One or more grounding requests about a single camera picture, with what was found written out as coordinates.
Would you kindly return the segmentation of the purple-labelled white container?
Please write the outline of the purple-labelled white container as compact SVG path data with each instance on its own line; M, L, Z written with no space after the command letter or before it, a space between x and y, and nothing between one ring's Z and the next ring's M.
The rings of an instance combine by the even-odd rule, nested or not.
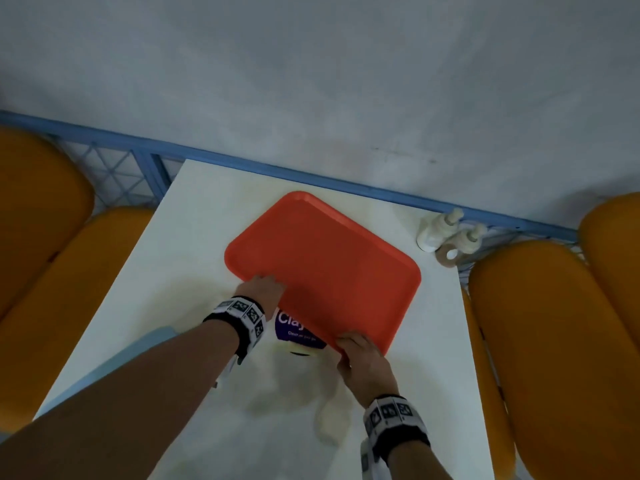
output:
M296 356L313 356L323 351L327 344L302 323L277 308L273 318L279 343Z

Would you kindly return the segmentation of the red plastic tray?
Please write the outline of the red plastic tray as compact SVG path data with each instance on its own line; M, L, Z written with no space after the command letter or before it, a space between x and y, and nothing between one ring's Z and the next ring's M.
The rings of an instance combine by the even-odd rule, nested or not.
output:
M338 336L358 331L386 354L421 284L411 257L304 191L268 208L224 259L242 281L283 282L284 313L335 349Z

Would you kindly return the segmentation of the marker-printed left wristband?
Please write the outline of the marker-printed left wristband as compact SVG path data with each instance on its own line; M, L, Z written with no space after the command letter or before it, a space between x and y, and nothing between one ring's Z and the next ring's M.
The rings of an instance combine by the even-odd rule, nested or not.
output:
M236 331L239 345L232 363L242 364L264 335L267 325L265 313L258 302L245 296L233 296L213 309L203 322L226 322Z

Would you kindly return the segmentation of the yellow seat back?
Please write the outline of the yellow seat back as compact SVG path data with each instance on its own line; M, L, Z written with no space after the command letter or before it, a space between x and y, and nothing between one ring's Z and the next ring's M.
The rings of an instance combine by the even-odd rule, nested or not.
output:
M0 127L0 318L90 217L91 183L53 143Z
M640 192L592 209L578 237L592 275L640 349Z

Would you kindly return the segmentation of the marker-printed wristband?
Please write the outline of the marker-printed wristband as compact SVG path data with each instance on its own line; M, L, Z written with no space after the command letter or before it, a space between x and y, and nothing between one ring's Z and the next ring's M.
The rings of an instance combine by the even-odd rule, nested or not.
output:
M258 302L245 296L233 296L213 309L203 322L226 322L236 331L239 345L232 363L242 364L264 335L267 325L265 313Z
M366 436L360 445L362 480L392 480L388 457L398 446L420 442L430 446L420 414L400 395L382 395L364 411Z

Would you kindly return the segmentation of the person's left forearm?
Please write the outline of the person's left forearm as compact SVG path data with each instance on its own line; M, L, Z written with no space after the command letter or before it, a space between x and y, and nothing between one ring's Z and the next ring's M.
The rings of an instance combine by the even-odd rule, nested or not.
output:
M135 357L0 445L0 480L146 480L239 346L210 320Z

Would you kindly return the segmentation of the person's right hand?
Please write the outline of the person's right hand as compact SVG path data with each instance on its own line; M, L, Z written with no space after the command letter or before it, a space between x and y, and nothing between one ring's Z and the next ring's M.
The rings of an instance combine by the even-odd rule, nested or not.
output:
M337 365L345 386L367 409L381 396L398 396L399 388L388 360L375 345L374 353L342 353Z

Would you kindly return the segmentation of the yellow seat cushion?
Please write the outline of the yellow seat cushion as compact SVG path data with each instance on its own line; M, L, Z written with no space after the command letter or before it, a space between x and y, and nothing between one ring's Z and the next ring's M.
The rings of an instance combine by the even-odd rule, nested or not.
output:
M587 265L527 241L478 261L468 292L535 480L640 480L640 350Z
M33 420L152 216L92 218L0 321L0 432Z

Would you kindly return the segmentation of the beige wooden shaker holder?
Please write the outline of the beige wooden shaker holder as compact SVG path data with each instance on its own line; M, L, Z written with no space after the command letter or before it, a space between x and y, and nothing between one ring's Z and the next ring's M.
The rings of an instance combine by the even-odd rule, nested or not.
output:
M468 254L453 242L443 243L435 252L437 262L446 268L457 267L467 256Z

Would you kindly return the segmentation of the marker-printed right wristband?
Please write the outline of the marker-printed right wristband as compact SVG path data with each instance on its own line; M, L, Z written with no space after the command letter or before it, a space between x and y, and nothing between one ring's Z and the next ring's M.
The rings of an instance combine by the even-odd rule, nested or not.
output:
M420 442L430 446L420 414L400 395L382 395L364 411L366 436L360 445L362 480L392 480L388 457L398 446Z

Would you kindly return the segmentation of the blue metal railing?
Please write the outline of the blue metal railing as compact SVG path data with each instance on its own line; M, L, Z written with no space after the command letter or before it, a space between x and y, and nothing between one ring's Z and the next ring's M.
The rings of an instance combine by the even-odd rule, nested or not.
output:
M83 158L91 152L99 155L100 149L116 150L133 156L156 201L162 200L172 183L172 177L166 166L169 161L180 163L197 161L258 175L281 178L299 184L314 185L366 198L388 201L416 209L444 212L455 207L455 204L444 201L349 182L338 178L324 177L222 153L4 110L0 110L0 125L29 130L48 137L54 143L85 145L88 149L82 154ZM585 261L584 254L578 243L576 230L465 206L462 206L462 209L465 223L469 225L483 223L489 230L480 251L458 266L460 282L464 286L468 285L469 274L479 259L509 244L527 241L554 242L568 249L581 261Z

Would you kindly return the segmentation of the person's right forearm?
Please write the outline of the person's right forearm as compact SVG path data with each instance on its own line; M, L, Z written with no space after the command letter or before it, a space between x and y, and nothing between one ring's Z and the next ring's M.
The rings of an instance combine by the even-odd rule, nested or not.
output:
M387 457L392 480L453 480L427 444L399 444Z

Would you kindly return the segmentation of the white shaker bottle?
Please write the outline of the white shaker bottle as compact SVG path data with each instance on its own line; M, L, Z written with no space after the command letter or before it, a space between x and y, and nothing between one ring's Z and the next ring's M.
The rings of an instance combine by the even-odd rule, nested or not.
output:
M435 252L446 240L457 233L463 216L462 209L454 208L432 218L417 236L418 247L428 253Z
M486 225L479 223L473 228L465 228L453 235L445 243L448 249L445 257L448 261L459 262L460 260L471 256L481 247L483 238L487 234Z

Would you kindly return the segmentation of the person's left hand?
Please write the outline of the person's left hand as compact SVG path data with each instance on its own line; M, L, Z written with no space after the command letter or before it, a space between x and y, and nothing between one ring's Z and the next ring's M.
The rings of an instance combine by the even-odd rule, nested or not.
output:
M284 293L282 295L251 294L250 281L251 279L247 282L241 283L234 291L234 296L245 297L260 305L263 309L266 320L272 320L274 314L277 314L276 310Z

